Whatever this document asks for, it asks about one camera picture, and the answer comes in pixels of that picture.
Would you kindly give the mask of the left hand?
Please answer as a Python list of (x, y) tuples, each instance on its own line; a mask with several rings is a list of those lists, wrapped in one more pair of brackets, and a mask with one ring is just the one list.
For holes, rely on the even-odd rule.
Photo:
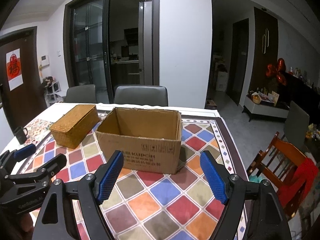
[(1, 239), (32, 239), (33, 220), (29, 213), (10, 215), (1, 209)]

